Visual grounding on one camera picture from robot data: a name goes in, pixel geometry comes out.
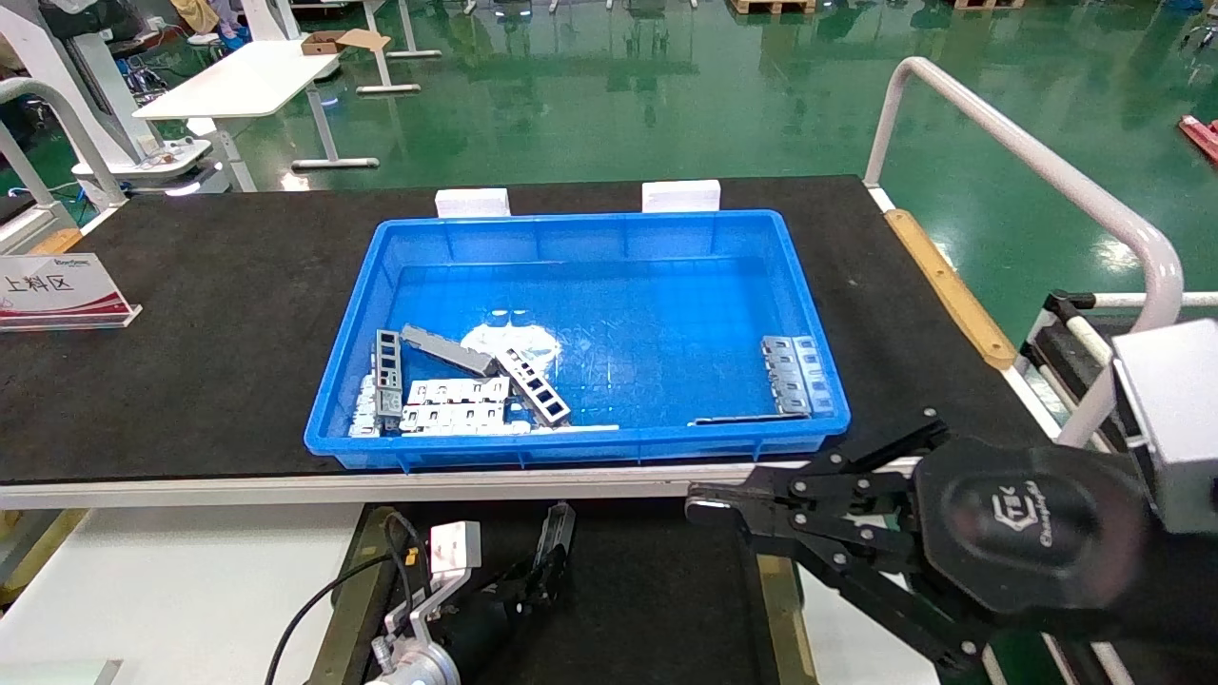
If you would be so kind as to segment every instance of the green epoxy floor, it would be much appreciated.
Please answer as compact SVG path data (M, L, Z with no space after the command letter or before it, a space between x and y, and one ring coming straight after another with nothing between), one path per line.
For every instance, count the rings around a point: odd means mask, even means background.
M741 17L723 0L619 0L613 12L563 0L505 21L480 2L471 17L456 4L412 11L420 48L445 55L390 72L423 93L357 95L378 76L350 50L322 85L340 154L380 168L294 174L292 158L322 155L301 95L238 138L258 186L861 174L893 68L922 55L1167 233L1191 290L1218 289L1218 172L1175 128L1181 113L1218 118L1218 57L1177 49L1194 15L1140 0L999 12L843 0L781 17ZM393 4L378 20L401 44ZM362 26L358 10L303 22ZM175 71L199 69L180 48L164 52ZM49 182L67 180L66 150L32 155ZM1123 246L924 87L906 95L882 183L1012 339L1051 288L1141 290Z

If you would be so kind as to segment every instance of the black cable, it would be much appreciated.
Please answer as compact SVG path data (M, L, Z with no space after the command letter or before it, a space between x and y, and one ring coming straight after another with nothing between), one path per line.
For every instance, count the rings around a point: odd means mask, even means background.
M284 629L283 636L279 637L279 645L275 647L275 655L270 657L270 665L267 668L266 685L274 685L275 672L279 670L279 659L284 657L284 650L287 648L287 639L292 636L292 631L296 630L296 626L300 624L300 622L304 619L304 614L307 614L308 611L313 608L313 605L320 602L326 595L330 594L331 590L334 590L339 585L342 585L347 580L351 580L361 572L368 570L374 566L382 564L390 561L392 556L393 555L381 555L379 557L368 559L364 563L356 564L348 568L347 570L340 573L337 578L326 583L325 587L318 590L317 595L313 595L312 597L309 597L307 602L304 602L304 606L301 607L301 611L296 612L296 616L294 616L292 619L287 622L287 628Z
M410 579L406 574L407 573L406 562L402 561L402 552L404 552L406 550L398 552L397 544L393 542L393 535L392 533L390 533L389 529L389 524L391 520L397 522L397 524L402 527L402 530L406 531L406 542L407 544L414 542L415 548L419 550L419 557L421 557L421 566L423 566L424 597L431 596L431 568L430 568L431 564L428 562L428 548L424 545L423 536L419 535L418 530L415 530L414 524L410 523L410 519L406 518L400 512L396 511L390 512L389 516L385 517L385 520L381 523L381 533L385 534L385 546L389 547L390 555L392 555L393 557L393 564L397 566L397 574L402 577L402 589L406 591L406 607L407 612L409 612L412 608L414 608L414 592L410 591Z

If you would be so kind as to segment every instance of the blue plastic tray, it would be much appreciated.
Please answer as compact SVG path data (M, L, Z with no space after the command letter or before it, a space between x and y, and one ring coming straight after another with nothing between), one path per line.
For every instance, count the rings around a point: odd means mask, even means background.
M613 431L348 438L378 328L462 340L536 325L575 425ZM811 418L688 425L775 413L762 335L811 335L831 408ZM403 346L410 380L464 374ZM557 215L382 223L356 280L304 433L347 468L580 463L810 451L850 411L782 217L771 211Z

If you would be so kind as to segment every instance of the white railing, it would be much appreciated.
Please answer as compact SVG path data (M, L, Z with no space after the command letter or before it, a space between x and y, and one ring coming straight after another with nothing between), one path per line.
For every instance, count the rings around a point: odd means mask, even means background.
M1184 274L1172 243L1138 212L1113 197L1044 143L1033 138L924 57L909 57L901 61L888 82L884 108L879 113L879 126L876 129L876 140L871 145L871 158L867 160L867 173L864 177L864 183L868 188L879 188L879 172L884 167L888 141L896 122L896 110L900 107L901 94L911 76L917 76L939 95L946 98L1138 256L1146 278L1146 301L1133 330L1158 328L1175 322L1184 293ZM1113 407L1116 396L1110 366L1104 369L1062 427L1057 442L1084 445Z
M77 117L76 111L72 110L72 106L68 105L63 95L50 85L33 78L9 78L0 80L0 104L22 95L34 95L50 105L51 111L55 112L55 117L63 126L63 130L76 144L77 150L80 151L80 156L84 157L82 161L89 165L90 169L94 169L94 173L97 176L97 183L106 194L107 201L106 207L97 207L97 210L118 207L125 202L127 197L123 195L122 189L118 188L114 174L110 173L110 168L101 158L101 152L97 151L97 146L89 139L89 134L85 133L79 117ZM0 155L4 155L9 160L9 163L12 165L13 171L17 172L17 177L21 178L26 189L29 190L29 194L34 196L34 201L38 202L38 208L57 215L63 212L63 205L51 195L43 178L38 176L34 166L29 163L29 158L21 151L12 134L2 124L0 124Z

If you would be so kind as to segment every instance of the red object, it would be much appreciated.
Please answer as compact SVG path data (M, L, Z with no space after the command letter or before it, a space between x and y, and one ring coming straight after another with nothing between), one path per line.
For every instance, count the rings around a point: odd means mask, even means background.
M1184 135L1188 135L1190 140L1196 143L1197 147L1209 157L1209 161L1218 163L1218 128L1216 128L1218 122L1213 122L1206 126L1197 121L1192 115L1184 115L1180 117L1180 130Z

